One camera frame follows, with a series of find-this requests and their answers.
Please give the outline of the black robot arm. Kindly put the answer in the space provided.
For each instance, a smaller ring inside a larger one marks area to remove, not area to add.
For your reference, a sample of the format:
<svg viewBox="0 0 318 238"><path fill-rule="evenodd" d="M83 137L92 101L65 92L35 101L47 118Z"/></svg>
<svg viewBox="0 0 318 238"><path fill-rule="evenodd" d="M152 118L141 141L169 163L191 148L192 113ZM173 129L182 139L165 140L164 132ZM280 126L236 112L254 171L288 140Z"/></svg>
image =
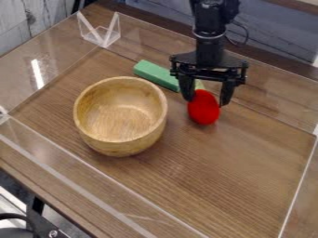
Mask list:
<svg viewBox="0 0 318 238"><path fill-rule="evenodd" d="M224 52L226 26L239 14L239 0L188 0L194 15L191 52L169 56L169 75L179 82L183 98L194 100L198 80L220 83L219 107L226 106L235 88L246 84L248 62Z"/></svg>

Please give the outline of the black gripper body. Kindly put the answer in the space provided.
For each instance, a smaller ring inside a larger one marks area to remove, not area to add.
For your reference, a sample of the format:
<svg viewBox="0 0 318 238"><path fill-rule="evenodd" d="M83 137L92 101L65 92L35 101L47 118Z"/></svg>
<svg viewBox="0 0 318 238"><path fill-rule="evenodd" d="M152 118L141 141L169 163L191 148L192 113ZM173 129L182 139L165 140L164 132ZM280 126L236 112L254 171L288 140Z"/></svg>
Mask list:
<svg viewBox="0 0 318 238"><path fill-rule="evenodd" d="M220 60L208 65L198 62L195 51L171 55L168 60L169 74L180 84L191 84L195 79L234 86L246 83L248 62L228 53L223 53Z"/></svg>

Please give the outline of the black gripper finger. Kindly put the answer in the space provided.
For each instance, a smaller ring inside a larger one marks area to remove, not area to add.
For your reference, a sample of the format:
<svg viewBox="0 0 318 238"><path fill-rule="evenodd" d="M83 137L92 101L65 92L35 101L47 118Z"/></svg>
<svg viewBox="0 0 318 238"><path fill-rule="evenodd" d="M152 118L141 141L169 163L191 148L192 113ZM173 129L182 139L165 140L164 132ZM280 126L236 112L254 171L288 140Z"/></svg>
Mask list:
<svg viewBox="0 0 318 238"><path fill-rule="evenodd" d="M226 106L232 98L235 92L236 83L235 82L224 82L220 88L220 106Z"/></svg>
<svg viewBox="0 0 318 238"><path fill-rule="evenodd" d="M179 74L178 80L179 80L179 87L180 87L180 92L182 92L184 100L192 101L192 98L195 95L195 79L186 74Z"/></svg>

